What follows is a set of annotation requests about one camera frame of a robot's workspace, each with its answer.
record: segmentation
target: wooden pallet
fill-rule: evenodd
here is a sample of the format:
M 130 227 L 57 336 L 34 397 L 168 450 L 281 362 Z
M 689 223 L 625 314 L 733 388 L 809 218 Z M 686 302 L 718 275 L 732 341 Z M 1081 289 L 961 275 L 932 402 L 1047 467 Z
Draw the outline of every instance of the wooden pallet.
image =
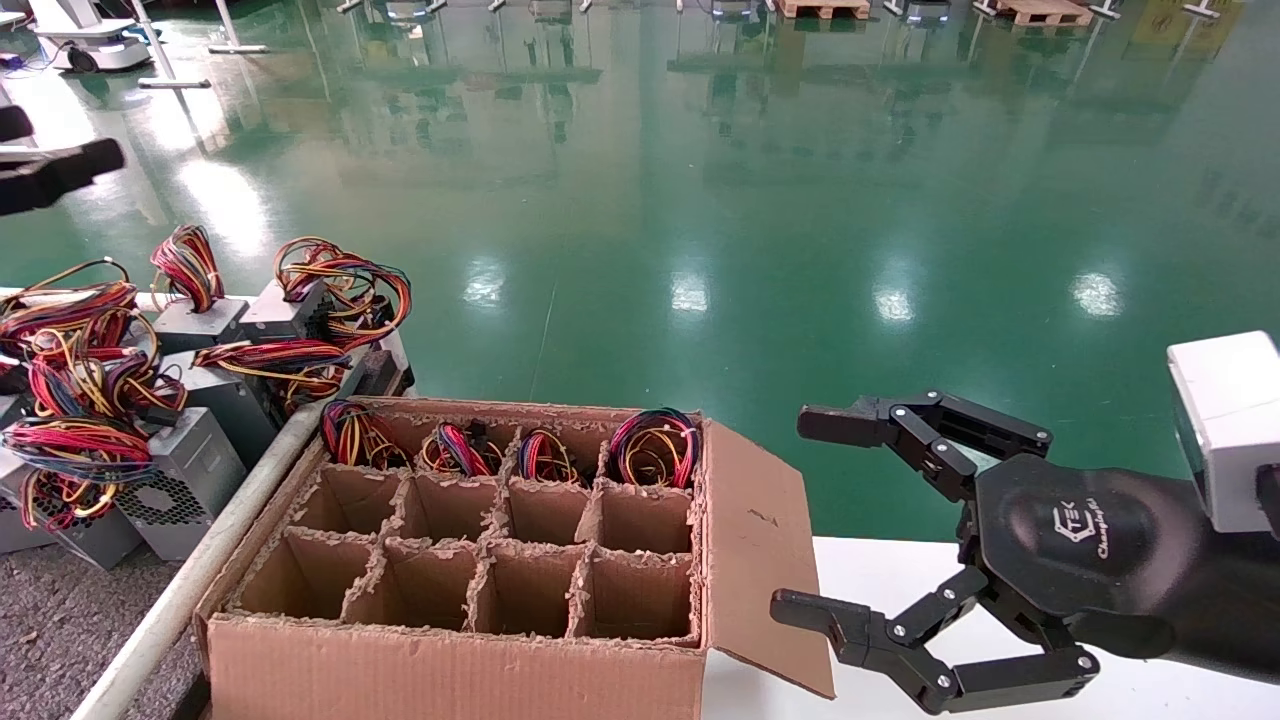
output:
M 794 18 L 799 13 L 813 14 L 817 17 L 829 20 L 836 10 L 841 10 L 841 14 L 847 10 L 847 14 L 852 14 L 854 18 L 859 20 L 865 20 L 872 14 L 870 0 L 777 0 L 778 12 L 783 17 Z
M 996 0 L 998 14 L 1014 15 L 1014 24 L 1023 27 L 1084 27 L 1093 22 L 1093 13 L 1070 0 Z

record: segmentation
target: box flap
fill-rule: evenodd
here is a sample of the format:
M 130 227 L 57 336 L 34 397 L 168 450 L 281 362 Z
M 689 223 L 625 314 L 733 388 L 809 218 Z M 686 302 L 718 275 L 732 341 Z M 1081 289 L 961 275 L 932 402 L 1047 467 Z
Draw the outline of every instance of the box flap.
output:
M 708 644 L 833 698 L 826 638 L 769 618 L 773 591 L 818 592 L 804 478 L 724 425 L 703 433 Z

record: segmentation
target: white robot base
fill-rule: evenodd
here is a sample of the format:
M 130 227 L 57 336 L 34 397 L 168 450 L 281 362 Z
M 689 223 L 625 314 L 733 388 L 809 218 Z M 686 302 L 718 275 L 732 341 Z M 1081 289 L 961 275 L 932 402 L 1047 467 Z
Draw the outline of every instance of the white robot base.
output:
M 60 70 L 96 73 L 124 70 L 151 60 L 147 46 L 123 31 L 136 27 L 132 19 L 108 19 L 82 28 L 33 27 L 49 64 Z

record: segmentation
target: bundled wires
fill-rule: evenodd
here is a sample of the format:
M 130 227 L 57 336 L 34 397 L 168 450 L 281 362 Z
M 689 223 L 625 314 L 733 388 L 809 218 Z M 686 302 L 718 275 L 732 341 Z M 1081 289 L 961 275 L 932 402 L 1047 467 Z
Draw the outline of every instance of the bundled wires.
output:
M 45 328 L 29 340 L 28 379 L 36 416 L 6 428 L 4 447 L 32 465 L 22 487 L 22 516 L 45 528 L 65 529 L 77 519 L 106 514 L 120 484 L 156 477 L 138 420 L 155 407 L 173 414 L 187 389 L 156 370 L 154 356 L 136 347 L 95 347 L 93 338 L 118 323 L 138 322 L 136 311 L 109 307 L 77 331 Z
M 525 436 L 520 441 L 517 455 L 520 477 L 529 480 L 547 480 L 552 483 L 579 483 L 582 482 L 577 468 L 573 466 L 573 455 L 564 447 L 558 437 L 541 428 Z
M 481 423 L 471 423 L 467 430 L 453 423 L 440 423 L 422 443 L 419 459 L 440 473 L 477 478 L 497 474 L 502 451 L 489 442 Z
M 337 305 L 329 314 L 330 337 L 348 352 L 390 334 L 413 305 L 403 270 L 372 263 L 319 237 L 284 243 L 275 254 L 275 279 L 289 302 L 298 302 L 324 283 Z M 396 296 L 394 304 L 379 295 L 379 286 Z
M 214 251 L 209 246 L 209 236 L 200 225 L 180 225 L 173 231 L 151 252 L 151 264 L 156 266 L 156 277 L 151 283 L 152 296 L 163 277 L 165 292 L 189 297 L 196 313 L 207 313 L 215 300 L 227 297 Z
M 122 279 L 73 288 L 47 287 L 93 265 L 111 265 L 120 270 Z M 70 333 L 86 327 L 92 328 L 84 334 L 90 347 L 116 347 L 129 329 L 129 311 L 134 307 L 137 293 L 138 288 L 129 282 L 129 273 L 110 258 L 68 268 L 0 300 L 0 352 L 24 357 L 32 348 L 33 336 L 41 331 Z M 93 322 L 104 314 L 106 319 Z
M 390 430 L 370 410 L 349 400 L 324 406 L 320 433 L 335 462 L 385 470 L 408 465 L 408 457 L 390 439 Z
M 609 441 L 609 465 L 625 483 L 686 489 L 694 484 L 700 452 L 694 421 L 678 410 L 660 407 L 622 423 Z
M 22 488 L 28 528 L 38 500 L 55 509 L 45 528 L 64 529 L 108 512 L 119 486 L 156 477 L 146 438 L 113 419 L 23 418 L 4 430 L 3 445 L 35 468 Z
M 187 405 L 187 388 L 157 372 L 154 356 L 136 347 L 88 345 L 86 338 L 93 334 L 95 324 L 105 322 L 110 315 L 99 316 L 70 337 L 52 329 L 33 336 L 38 350 L 31 359 L 28 379 L 36 415 L 109 418 L 132 427 L 152 407 L 180 413 Z M 156 347 L 151 323 L 141 315 L 137 322 L 151 334 L 151 347 Z
M 298 405 L 324 400 L 342 387 L 351 360 L 340 347 L 319 340 L 284 340 L 250 345 L 248 341 L 197 350 L 197 368 L 262 378 L 292 414 Z

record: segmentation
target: gray metal box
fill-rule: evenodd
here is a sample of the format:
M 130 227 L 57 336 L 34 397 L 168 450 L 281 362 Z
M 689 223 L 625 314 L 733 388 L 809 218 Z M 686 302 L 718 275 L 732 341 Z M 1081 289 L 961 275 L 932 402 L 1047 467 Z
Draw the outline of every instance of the gray metal box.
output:
M 18 505 L 8 497 L 0 496 L 0 555 L 18 552 L 29 547 L 42 547 L 54 542 L 54 538 L 45 530 L 28 530 L 22 524 L 22 512 Z
M 187 387 L 187 407 L 209 407 L 246 468 L 257 464 L 279 430 L 271 396 L 260 378 L 221 368 L 195 368 L 195 351 L 165 355 L 161 368 L 175 365 Z
M 174 354 L 242 340 L 239 319 L 247 310 L 248 302 L 225 297 L 215 300 L 206 313 L 192 313 L 187 299 L 170 302 L 154 323 L 160 348 Z
M 31 413 L 35 398 L 29 395 L 0 395 L 0 429 L 8 428 Z
M 244 465 L 207 407 L 188 407 L 147 443 L 155 480 L 129 483 L 115 498 L 161 560 L 186 560 L 244 482 Z
M 22 483 L 31 473 L 17 455 L 0 448 L 0 493 L 14 505 L 20 502 Z M 58 511 L 49 501 L 36 503 L 36 519 L 46 523 Z M 64 530 L 50 533 L 59 544 L 104 570 L 110 570 L 142 543 L 142 536 L 120 514 L 111 509 L 101 518 L 78 518 Z
M 241 316 L 244 333 L 253 342 L 320 336 L 328 302 L 325 283 L 316 283 L 300 302 L 285 302 L 284 290 L 275 281 L 266 283 Z

